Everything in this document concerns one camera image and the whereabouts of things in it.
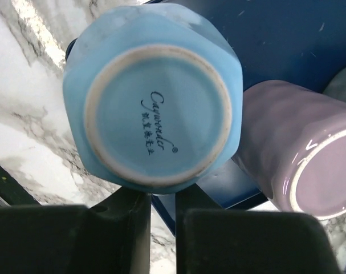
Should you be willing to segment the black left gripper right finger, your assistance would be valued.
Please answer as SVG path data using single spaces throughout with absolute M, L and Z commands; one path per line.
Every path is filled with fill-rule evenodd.
M 340 273 L 310 215 L 223 209 L 197 185 L 175 202 L 178 273 Z

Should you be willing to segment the pink purple mug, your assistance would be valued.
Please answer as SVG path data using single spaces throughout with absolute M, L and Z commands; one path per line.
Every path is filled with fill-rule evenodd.
M 243 94 L 236 164 L 280 211 L 346 213 L 346 103 L 282 80 Z

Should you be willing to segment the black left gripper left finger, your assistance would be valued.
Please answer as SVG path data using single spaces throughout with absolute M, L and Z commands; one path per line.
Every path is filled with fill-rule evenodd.
M 151 197 L 0 207 L 0 273 L 148 273 Z

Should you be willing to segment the light blue faceted mug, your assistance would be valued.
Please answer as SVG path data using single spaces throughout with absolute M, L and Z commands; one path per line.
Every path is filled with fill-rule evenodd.
M 83 166 L 123 187 L 178 192 L 239 146 L 242 66 L 218 29 L 183 5 L 99 16 L 68 55 L 63 97 Z

